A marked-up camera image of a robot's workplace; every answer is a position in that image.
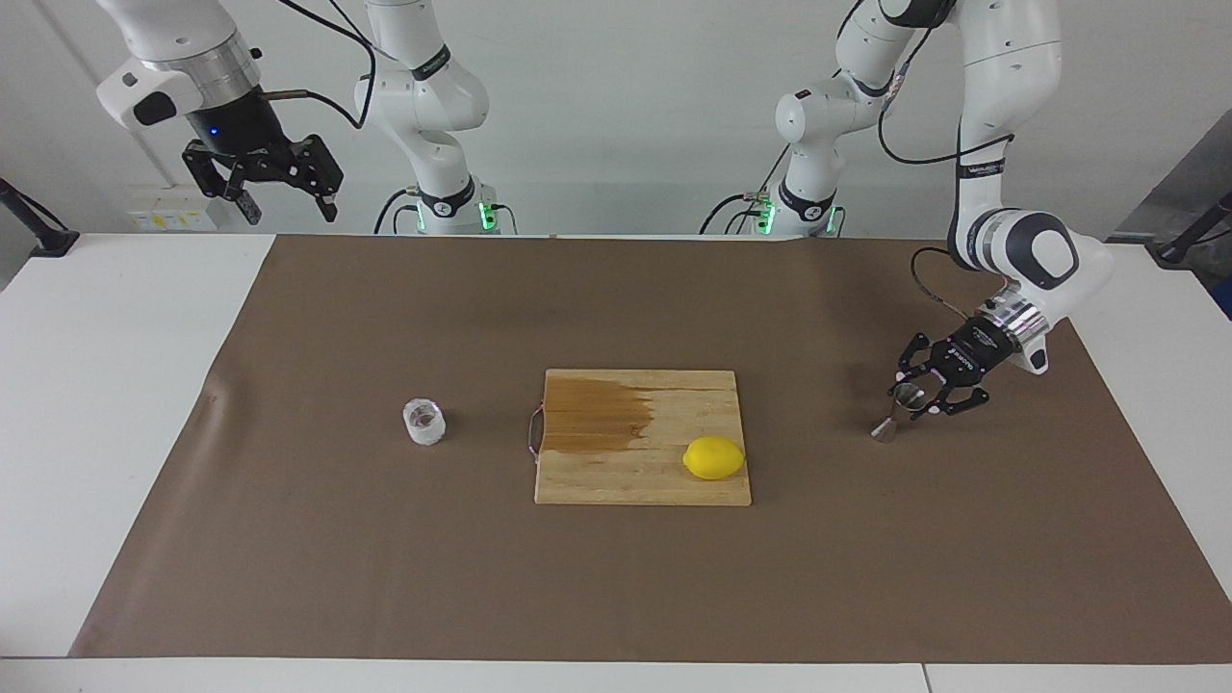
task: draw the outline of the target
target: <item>brown paper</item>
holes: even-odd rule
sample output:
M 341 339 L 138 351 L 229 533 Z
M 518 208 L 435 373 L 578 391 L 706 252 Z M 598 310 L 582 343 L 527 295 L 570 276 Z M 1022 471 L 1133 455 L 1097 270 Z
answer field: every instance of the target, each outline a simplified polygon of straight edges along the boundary
M 1068 324 L 1046 376 L 869 437 L 907 342 L 958 322 L 917 247 L 278 238 L 73 655 L 1232 662 Z M 734 370 L 753 507 L 536 506 L 548 367 Z

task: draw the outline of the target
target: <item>white table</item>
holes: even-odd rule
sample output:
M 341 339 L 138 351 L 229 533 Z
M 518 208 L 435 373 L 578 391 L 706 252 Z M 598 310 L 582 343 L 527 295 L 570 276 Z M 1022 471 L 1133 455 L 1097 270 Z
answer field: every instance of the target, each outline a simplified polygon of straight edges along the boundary
M 62 658 L 271 243 L 86 236 L 0 292 L 0 693 L 1232 691 L 1232 666 Z M 1189 275 L 1112 250 L 1116 277 L 1074 324 L 1232 593 L 1232 465 L 1212 453 L 1232 450 L 1232 323 Z

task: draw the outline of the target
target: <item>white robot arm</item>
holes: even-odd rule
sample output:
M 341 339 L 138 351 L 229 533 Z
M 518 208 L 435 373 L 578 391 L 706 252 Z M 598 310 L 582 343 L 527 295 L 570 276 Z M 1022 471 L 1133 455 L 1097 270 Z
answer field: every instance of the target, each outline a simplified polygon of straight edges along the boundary
M 769 232 L 812 236 L 824 226 L 841 171 L 835 141 L 877 125 L 906 75 L 906 65 L 897 65 L 908 43 L 920 30 L 945 22 L 962 35 L 966 65 L 949 250 L 960 266 L 1002 275 L 1008 285 L 949 338 L 934 343 L 918 334 L 903 353 L 892 393 L 914 418 L 986 403 L 979 383 L 1005 360 L 1045 372 L 1045 334 L 1112 273 L 1111 255 L 1099 242 L 1071 233 L 1047 212 L 1002 202 L 1013 133 L 1060 83 L 1056 0 L 861 0 L 839 32 L 839 72 L 779 102 L 779 131 L 793 152 L 771 197 Z M 928 358 L 913 364 L 924 350 Z M 924 375 L 940 381 L 935 396 L 912 383 Z M 951 402 L 957 388 L 971 388 L 970 397 Z
M 99 100 L 129 129 L 186 116 L 198 139 L 184 160 L 201 191 L 260 210 L 248 181 L 278 181 L 312 195 L 326 221 L 342 171 L 320 137 L 291 142 L 260 86 L 255 60 L 218 0 L 97 0 L 120 26 L 132 57 L 99 85 Z M 216 168 L 223 166 L 224 179 Z
M 441 38 L 431 0 L 367 0 L 373 42 L 397 68 L 376 74 L 372 115 L 410 160 L 425 233 L 492 233 L 495 191 L 467 168 L 447 132 L 473 129 L 488 117 L 488 92 Z M 367 85 L 356 86 L 362 101 Z

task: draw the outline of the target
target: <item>metal jigger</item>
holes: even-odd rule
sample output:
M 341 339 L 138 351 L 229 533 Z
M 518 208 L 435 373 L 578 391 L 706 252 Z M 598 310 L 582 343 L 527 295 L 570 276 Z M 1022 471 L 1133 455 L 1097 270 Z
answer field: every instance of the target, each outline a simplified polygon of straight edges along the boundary
M 893 400 L 890 403 L 890 416 L 872 429 L 872 439 L 877 443 L 891 444 L 898 435 L 899 409 L 908 413 L 923 411 L 928 406 L 928 393 L 924 388 L 912 382 L 899 382 L 894 386 Z

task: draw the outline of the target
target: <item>small glass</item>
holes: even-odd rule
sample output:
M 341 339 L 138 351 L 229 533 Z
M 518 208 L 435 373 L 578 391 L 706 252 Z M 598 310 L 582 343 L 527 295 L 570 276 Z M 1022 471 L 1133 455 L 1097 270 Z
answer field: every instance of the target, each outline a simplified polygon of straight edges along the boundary
M 402 409 L 407 433 L 420 445 L 436 445 L 445 437 L 445 414 L 431 400 L 411 400 Z

